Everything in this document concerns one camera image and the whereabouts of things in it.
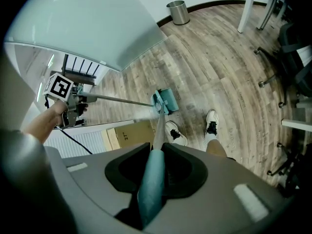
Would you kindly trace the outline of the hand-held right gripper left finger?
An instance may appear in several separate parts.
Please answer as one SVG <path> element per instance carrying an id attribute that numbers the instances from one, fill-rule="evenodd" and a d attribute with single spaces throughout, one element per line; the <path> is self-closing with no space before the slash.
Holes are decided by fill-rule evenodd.
<path id="1" fill-rule="evenodd" d="M 56 184 L 74 216 L 112 217 L 137 206 L 150 144 L 140 143 L 99 154 L 61 158 L 46 147 Z"/>

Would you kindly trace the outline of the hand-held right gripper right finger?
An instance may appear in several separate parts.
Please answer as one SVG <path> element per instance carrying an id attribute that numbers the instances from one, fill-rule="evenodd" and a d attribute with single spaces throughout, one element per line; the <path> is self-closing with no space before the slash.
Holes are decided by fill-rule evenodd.
<path id="1" fill-rule="evenodd" d="M 235 160 L 163 145 L 169 183 L 149 234 L 277 234 L 292 198 L 284 198 Z"/>

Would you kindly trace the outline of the teal broom with metal handle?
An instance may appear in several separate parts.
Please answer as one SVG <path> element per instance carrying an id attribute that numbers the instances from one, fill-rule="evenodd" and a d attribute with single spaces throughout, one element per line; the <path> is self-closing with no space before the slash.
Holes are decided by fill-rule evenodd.
<path id="1" fill-rule="evenodd" d="M 143 179 L 137 194 L 139 215 L 145 228 L 162 208 L 164 190 L 165 161 L 161 150 L 165 142 L 165 114 L 161 107 L 153 149 L 150 151 L 145 166 Z"/>

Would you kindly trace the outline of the teal dustpan with long handle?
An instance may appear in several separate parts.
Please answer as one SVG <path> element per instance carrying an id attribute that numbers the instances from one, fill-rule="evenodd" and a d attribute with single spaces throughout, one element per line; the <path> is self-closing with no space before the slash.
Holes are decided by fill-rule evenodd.
<path id="1" fill-rule="evenodd" d="M 175 96 L 173 94 L 173 91 L 171 88 L 167 89 L 159 89 L 155 90 L 155 92 L 151 96 L 151 103 L 143 103 L 138 101 L 132 101 L 127 99 L 121 99 L 116 97 L 109 97 L 104 95 L 97 95 L 97 94 L 91 94 L 87 92 L 83 92 L 79 89 L 74 89 L 72 91 L 72 95 L 74 98 L 78 98 L 78 102 L 81 103 L 93 103 L 96 102 L 98 99 L 113 101 L 113 102 L 121 102 L 121 103 L 127 103 L 127 104 L 133 104 L 133 105 L 139 105 L 139 106 L 146 106 L 146 107 L 152 107 L 155 109 L 155 111 L 160 114 L 161 108 L 164 108 L 164 114 L 170 115 L 173 112 L 176 112 L 179 110 L 178 103 L 175 99 Z"/>

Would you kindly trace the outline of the person's left forearm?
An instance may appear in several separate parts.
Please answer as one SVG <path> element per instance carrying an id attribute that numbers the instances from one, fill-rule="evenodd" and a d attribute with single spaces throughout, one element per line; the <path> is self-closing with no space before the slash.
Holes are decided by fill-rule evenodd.
<path id="1" fill-rule="evenodd" d="M 52 130 L 61 124 L 61 114 L 52 107 L 37 116 L 22 132 L 35 137 L 40 143 L 44 143 Z"/>

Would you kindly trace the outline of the person's left hand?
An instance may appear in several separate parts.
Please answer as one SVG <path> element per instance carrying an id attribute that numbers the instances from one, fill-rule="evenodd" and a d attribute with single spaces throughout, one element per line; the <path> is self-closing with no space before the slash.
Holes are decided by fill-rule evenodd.
<path id="1" fill-rule="evenodd" d="M 68 110 L 67 103 L 62 100 L 57 100 L 52 106 L 52 111 L 55 113 L 55 116 L 61 118 L 62 114 Z"/>

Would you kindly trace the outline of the black metal railing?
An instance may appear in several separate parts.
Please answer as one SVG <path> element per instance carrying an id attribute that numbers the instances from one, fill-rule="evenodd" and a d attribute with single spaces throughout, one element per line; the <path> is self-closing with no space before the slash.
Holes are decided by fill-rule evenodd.
<path id="1" fill-rule="evenodd" d="M 96 85 L 106 68 L 91 60 L 65 54 L 61 73 L 74 83 Z"/>

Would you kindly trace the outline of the person's right leg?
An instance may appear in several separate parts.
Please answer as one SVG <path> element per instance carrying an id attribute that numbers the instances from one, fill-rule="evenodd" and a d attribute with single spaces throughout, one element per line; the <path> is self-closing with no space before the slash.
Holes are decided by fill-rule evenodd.
<path id="1" fill-rule="evenodd" d="M 227 157 L 227 154 L 217 139 L 212 139 L 207 144 L 206 152 L 220 157 Z"/>

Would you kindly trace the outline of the stack of cardboard boxes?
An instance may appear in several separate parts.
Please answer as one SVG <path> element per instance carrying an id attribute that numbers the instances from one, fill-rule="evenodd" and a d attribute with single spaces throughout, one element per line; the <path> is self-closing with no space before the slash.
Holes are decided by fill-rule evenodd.
<path id="1" fill-rule="evenodd" d="M 140 143 L 150 143 L 150 148 L 152 148 L 155 137 L 148 120 L 106 129 L 101 132 L 101 135 L 107 151 L 131 147 Z"/>

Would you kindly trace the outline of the frosted glass door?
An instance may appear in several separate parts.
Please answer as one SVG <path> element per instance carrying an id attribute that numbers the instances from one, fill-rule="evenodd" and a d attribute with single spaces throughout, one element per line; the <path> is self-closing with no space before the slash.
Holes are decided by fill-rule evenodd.
<path id="1" fill-rule="evenodd" d="M 4 41 L 62 51 L 122 71 L 164 38 L 139 0 L 28 0 Z"/>

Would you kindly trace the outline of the person's right white shoe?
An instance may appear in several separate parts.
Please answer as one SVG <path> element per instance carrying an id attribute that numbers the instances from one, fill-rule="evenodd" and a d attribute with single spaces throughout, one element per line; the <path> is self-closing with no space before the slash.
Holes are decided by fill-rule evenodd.
<path id="1" fill-rule="evenodd" d="M 217 112 L 215 110 L 210 110 L 206 117 L 206 131 L 205 131 L 205 141 L 209 143 L 211 140 L 217 137 L 217 128 L 219 126 L 219 119 Z"/>

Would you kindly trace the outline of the person's white shoe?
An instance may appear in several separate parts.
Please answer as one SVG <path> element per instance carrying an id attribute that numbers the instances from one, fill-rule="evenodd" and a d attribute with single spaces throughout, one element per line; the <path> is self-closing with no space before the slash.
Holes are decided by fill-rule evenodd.
<path id="1" fill-rule="evenodd" d="M 209 143 L 211 140 L 217 137 L 217 128 L 219 126 L 219 119 L 217 112 L 215 110 L 210 110 L 206 117 L 206 131 L 205 131 L 205 141 Z"/>
<path id="2" fill-rule="evenodd" d="M 178 126 L 174 122 L 167 121 L 165 130 L 170 143 L 187 146 L 188 139 L 179 131 Z"/>

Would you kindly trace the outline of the person's left white shoe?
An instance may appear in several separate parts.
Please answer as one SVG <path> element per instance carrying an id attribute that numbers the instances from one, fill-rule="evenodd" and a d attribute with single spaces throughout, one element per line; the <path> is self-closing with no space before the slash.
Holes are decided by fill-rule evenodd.
<path id="1" fill-rule="evenodd" d="M 178 126 L 174 122 L 167 121 L 165 130 L 170 143 L 187 146 L 188 139 L 179 131 Z"/>

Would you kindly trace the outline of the black office chair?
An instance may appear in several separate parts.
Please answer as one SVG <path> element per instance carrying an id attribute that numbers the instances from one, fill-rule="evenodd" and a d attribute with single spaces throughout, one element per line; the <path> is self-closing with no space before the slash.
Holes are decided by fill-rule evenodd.
<path id="1" fill-rule="evenodd" d="M 259 82 L 263 88 L 276 78 L 280 78 L 284 100 L 278 107 L 287 105 L 287 90 L 295 86 L 298 94 L 308 98 L 312 97 L 312 45 L 300 35 L 299 28 L 294 23 L 287 23 L 280 28 L 278 42 L 280 48 L 271 55 L 262 47 L 253 52 L 257 55 L 263 53 L 276 67 L 276 73 L 265 81 Z"/>
<path id="2" fill-rule="evenodd" d="M 309 187 L 309 179 L 312 180 L 312 143 L 307 144 L 306 152 L 286 148 L 282 143 L 277 143 L 287 156 L 286 161 L 274 172 L 268 170 L 268 176 L 286 176 L 285 184 L 278 185 L 277 189 L 284 197 L 290 197 L 296 191 Z"/>

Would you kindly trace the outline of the steel waste bin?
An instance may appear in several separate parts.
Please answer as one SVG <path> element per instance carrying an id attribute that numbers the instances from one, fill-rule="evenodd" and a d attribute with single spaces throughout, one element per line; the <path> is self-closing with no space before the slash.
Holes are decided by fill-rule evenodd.
<path id="1" fill-rule="evenodd" d="M 188 10 L 183 0 L 175 0 L 166 5 L 175 25 L 185 25 L 190 22 Z"/>

